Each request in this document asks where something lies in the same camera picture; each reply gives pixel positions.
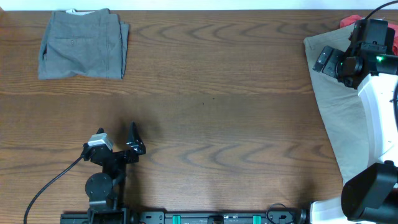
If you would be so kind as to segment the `grey shorts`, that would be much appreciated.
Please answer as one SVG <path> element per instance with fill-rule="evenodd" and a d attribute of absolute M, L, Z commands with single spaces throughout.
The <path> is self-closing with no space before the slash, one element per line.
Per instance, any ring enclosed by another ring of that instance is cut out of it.
<path fill-rule="evenodd" d="M 53 11 L 40 44 L 38 79 L 123 79 L 129 28 L 109 9 Z"/>

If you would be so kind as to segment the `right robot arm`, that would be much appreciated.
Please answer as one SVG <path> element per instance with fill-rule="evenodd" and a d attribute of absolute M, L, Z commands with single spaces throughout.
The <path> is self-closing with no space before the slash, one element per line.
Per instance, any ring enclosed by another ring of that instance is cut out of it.
<path fill-rule="evenodd" d="M 397 56 L 394 29 L 377 19 L 307 37 L 312 87 L 343 178 L 313 202 L 310 223 L 397 222 Z"/>

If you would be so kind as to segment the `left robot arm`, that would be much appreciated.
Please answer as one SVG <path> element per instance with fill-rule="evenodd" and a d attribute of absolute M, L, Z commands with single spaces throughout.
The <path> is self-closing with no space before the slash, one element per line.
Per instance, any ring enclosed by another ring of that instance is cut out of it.
<path fill-rule="evenodd" d="M 102 167 L 102 171 L 93 174 L 85 184 L 89 223 L 139 223 L 137 215 L 123 202 L 126 166 L 137 163 L 139 156 L 146 153 L 134 122 L 129 127 L 126 144 L 128 150 L 114 152 L 114 143 L 100 128 L 83 145 L 83 160 Z"/>

